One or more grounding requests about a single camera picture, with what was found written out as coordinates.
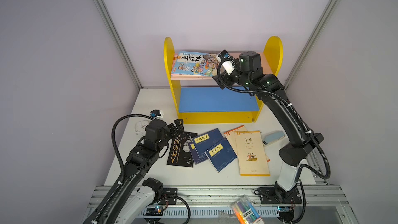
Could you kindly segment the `beige book yellow border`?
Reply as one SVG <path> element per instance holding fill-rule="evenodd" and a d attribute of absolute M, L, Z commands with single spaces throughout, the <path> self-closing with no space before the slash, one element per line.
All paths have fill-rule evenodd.
<path fill-rule="evenodd" d="M 236 132 L 235 140 L 240 175 L 270 176 L 260 131 Z"/>

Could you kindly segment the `beige book orange border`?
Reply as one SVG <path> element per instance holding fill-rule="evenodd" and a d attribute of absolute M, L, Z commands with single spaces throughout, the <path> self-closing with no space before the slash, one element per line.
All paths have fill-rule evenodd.
<path fill-rule="evenodd" d="M 224 133 L 237 154 L 240 163 L 270 162 L 266 155 L 260 131 L 248 131 L 244 125 Z"/>

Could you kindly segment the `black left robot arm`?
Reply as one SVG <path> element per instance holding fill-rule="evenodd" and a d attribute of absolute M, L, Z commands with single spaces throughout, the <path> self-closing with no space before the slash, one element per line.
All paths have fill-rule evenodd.
<path fill-rule="evenodd" d="M 130 151 L 126 163 L 122 162 L 118 147 L 113 143 L 121 173 L 103 201 L 83 221 L 84 224 L 113 224 L 120 221 L 120 213 L 129 196 L 160 158 L 161 150 L 169 145 L 169 140 L 184 133 L 182 119 L 167 124 L 161 119 L 147 118 L 151 121 L 145 128 L 145 136 Z"/>

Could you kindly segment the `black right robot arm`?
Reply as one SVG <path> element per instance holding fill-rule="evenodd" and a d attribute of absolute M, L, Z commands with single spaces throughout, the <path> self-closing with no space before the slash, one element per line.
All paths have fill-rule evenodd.
<path fill-rule="evenodd" d="M 241 53 L 239 58 L 235 59 L 224 50 L 218 54 L 218 59 L 217 74 L 213 79 L 219 87 L 256 96 L 271 110 L 287 135 L 289 143 L 279 150 L 283 164 L 275 183 L 275 191 L 278 194 L 292 192 L 304 168 L 311 170 L 318 177 L 329 178 L 330 165 L 320 147 L 324 140 L 323 135 L 315 133 L 301 118 L 278 78 L 273 74 L 264 74 L 260 54 L 249 51 Z M 315 148 L 323 155 L 325 174 L 304 163 Z"/>

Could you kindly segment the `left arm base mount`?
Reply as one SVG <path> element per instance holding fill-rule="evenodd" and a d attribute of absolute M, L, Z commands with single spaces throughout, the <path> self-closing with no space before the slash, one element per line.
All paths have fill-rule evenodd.
<path fill-rule="evenodd" d="M 175 196 L 178 196 L 177 188 L 164 188 L 162 182 L 150 177 L 134 196 L 133 209 L 136 213 L 144 212 L 144 216 L 161 216 L 169 205 L 176 204 Z"/>

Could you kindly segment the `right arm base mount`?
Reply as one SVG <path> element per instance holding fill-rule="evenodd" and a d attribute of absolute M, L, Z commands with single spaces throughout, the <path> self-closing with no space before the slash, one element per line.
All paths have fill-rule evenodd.
<path fill-rule="evenodd" d="M 254 194 L 260 198 L 261 204 L 302 204 L 303 199 L 294 186 L 290 191 L 285 191 L 278 184 L 274 187 L 261 187 L 254 190 Z"/>

